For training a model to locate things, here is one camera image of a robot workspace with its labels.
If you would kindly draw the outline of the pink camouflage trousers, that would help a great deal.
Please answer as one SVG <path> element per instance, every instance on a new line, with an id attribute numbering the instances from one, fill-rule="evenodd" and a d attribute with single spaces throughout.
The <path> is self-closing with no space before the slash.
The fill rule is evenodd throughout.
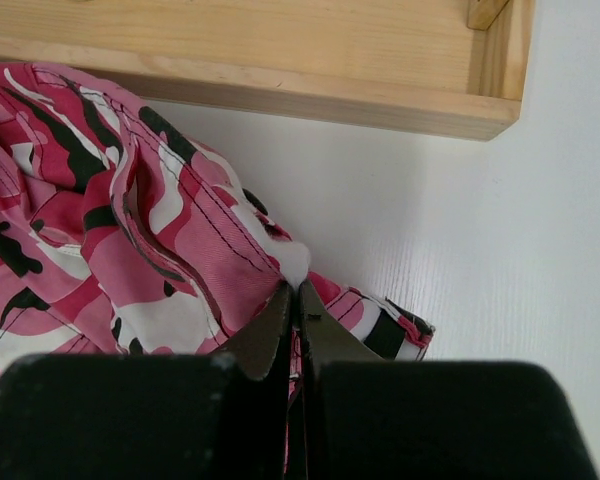
<path id="1" fill-rule="evenodd" d="M 379 356 L 433 327 L 313 272 L 228 162 L 115 83 L 0 63 L 0 376 L 38 353 L 206 354 L 309 281 Z"/>

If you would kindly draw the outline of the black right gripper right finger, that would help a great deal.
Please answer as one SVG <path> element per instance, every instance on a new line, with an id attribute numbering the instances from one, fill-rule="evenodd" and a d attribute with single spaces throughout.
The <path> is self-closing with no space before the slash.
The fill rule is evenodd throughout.
<path id="1" fill-rule="evenodd" d="M 560 385 L 510 361 L 389 361 L 298 292 L 311 479 L 593 479 Z"/>

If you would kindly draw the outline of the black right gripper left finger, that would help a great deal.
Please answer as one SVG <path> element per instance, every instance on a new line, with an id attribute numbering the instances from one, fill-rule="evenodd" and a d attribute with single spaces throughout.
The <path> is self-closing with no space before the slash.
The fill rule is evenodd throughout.
<path id="1" fill-rule="evenodd" d="M 207 355 L 29 355 L 0 379 L 0 479 L 279 479 L 293 291 Z"/>

